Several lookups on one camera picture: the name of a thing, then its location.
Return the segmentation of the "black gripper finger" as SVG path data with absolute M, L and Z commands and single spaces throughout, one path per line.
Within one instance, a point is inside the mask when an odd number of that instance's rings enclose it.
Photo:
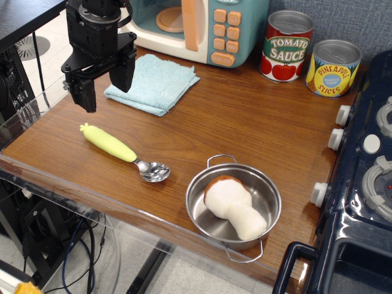
M 113 86 L 122 92 L 128 92 L 134 76 L 135 58 L 124 59 L 119 65 L 110 69 L 109 75 Z
M 70 93 L 75 104 L 82 107 L 87 113 L 96 112 L 96 93 L 94 80 L 82 78 L 73 81 L 70 86 Z

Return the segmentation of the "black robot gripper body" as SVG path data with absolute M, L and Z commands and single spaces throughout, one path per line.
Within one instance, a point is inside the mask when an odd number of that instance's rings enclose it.
M 73 52 L 62 65 L 65 88 L 73 81 L 109 72 L 124 59 L 135 57 L 136 35 L 118 34 L 133 16 L 129 1 L 67 1 L 66 17 L 69 43 Z

